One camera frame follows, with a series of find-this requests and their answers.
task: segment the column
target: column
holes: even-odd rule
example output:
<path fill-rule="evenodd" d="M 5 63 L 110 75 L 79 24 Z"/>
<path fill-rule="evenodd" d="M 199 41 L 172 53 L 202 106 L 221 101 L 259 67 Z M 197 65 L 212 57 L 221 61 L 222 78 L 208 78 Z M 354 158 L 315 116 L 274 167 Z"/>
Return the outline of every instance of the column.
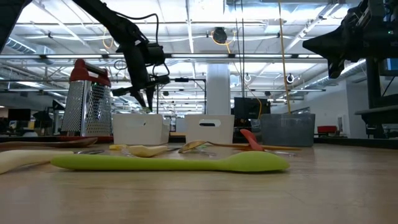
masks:
<path fill-rule="evenodd" d="M 207 114 L 231 114 L 228 64 L 207 65 Z"/>

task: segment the robotic arm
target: robotic arm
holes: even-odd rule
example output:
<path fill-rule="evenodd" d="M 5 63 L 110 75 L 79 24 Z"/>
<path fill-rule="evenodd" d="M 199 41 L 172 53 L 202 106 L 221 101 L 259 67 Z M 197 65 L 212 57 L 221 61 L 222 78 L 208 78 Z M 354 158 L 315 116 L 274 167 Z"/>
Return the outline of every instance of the robotic arm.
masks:
<path fill-rule="evenodd" d="M 329 78 L 338 78 L 344 61 L 398 57 L 398 0 L 363 0 L 348 9 L 335 31 L 303 42 L 328 60 Z"/>
<path fill-rule="evenodd" d="M 102 23 L 113 39 L 120 44 L 117 52 L 122 52 L 130 74 L 132 87 L 120 88 L 113 91 L 114 96 L 130 93 L 142 107 L 146 107 L 140 90 L 145 89 L 149 109 L 152 110 L 152 99 L 156 85 L 170 82 L 168 75 L 150 78 L 146 66 L 162 65 L 165 62 L 163 46 L 149 43 L 138 26 L 125 15 L 109 9 L 100 0 L 73 0 L 77 5 Z"/>

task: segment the green spatula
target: green spatula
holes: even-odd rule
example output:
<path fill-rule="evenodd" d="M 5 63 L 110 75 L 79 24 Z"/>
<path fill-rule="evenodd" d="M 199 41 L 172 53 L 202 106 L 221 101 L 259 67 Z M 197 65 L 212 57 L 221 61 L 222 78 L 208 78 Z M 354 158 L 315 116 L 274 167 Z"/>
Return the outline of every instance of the green spatula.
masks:
<path fill-rule="evenodd" d="M 241 152 L 219 160 L 148 159 L 100 155 L 65 155 L 51 164 L 71 170 L 223 170 L 262 172 L 284 170 L 289 163 L 268 152 Z"/>

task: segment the gray plastic bin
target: gray plastic bin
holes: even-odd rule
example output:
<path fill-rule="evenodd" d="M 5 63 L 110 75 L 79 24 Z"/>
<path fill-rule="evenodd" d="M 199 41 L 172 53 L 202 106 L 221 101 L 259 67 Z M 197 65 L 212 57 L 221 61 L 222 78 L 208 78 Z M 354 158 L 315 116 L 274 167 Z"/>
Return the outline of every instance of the gray plastic bin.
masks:
<path fill-rule="evenodd" d="M 272 146 L 311 147 L 315 114 L 261 115 L 262 143 Z"/>

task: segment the ceiling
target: ceiling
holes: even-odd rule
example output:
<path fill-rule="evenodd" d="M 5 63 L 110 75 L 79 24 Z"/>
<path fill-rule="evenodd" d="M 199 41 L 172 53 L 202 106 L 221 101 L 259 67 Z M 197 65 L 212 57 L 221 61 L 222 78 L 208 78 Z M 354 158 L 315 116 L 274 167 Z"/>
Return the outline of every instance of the ceiling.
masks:
<path fill-rule="evenodd" d="M 217 45 L 211 38 L 215 27 L 224 27 L 232 54 L 281 54 L 278 33 L 279 8 L 277 3 L 267 0 L 236 1 L 233 0 L 107 0 L 108 7 L 127 16 L 142 17 L 156 13 L 159 16 L 159 44 L 164 46 L 165 53 L 180 54 L 227 54 L 225 45 Z M 281 8 L 285 53 L 312 54 L 302 48 L 302 41 L 311 37 L 326 34 L 335 30 L 349 7 L 359 1 L 346 1 L 347 4 L 328 4 L 327 0 L 315 1 L 283 1 Z M 134 21 L 148 39 L 155 41 L 155 18 Z M 114 54 L 117 43 L 113 42 L 108 31 L 98 21 L 80 9 L 71 0 L 34 0 L 23 10 L 11 37 L 30 49 L 44 54 Z M 21 54 L 15 47 L 5 47 L 2 54 Z M 113 67 L 114 60 L 88 60 L 109 70 L 113 88 L 128 87 L 129 75 L 125 70 L 119 71 Z M 175 60 L 167 59 L 170 77 L 206 78 L 207 64 L 215 60 Z M 52 60 L 51 65 L 35 60 L 12 59 L 0 60 L 5 68 L 17 71 L 17 79 L 32 80 L 32 83 L 12 83 L 7 88 L 59 88 L 67 89 L 67 82 L 35 83 L 34 80 L 48 76 L 51 80 L 65 80 L 73 69 L 73 60 Z M 239 75 L 239 62 L 229 63 L 232 75 Z M 279 60 L 248 60 L 245 72 L 249 75 L 249 88 L 280 88 L 284 84 L 282 61 Z M 288 61 L 285 64 L 286 73 L 298 77 L 294 86 L 305 85 L 307 81 L 325 72 L 327 63 L 322 59 Z M 165 67 L 157 67 L 158 74 L 166 74 Z M 0 73 L 2 79 L 16 79 L 5 72 Z M 173 99 L 203 98 L 204 94 L 197 83 L 168 84 L 165 88 L 197 88 L 198 92 L 170 92 Z M 239 96 L 233 92 L 231 97 Z M 263 97 L 264 92 L 255 92 Z M 127 104 L 135 102 L 130 96 L 125 96 Z M 172 110 L 182 112 L 193 108 L 190 112 L 201 112 L 202 104 L 175 105 Z"/>

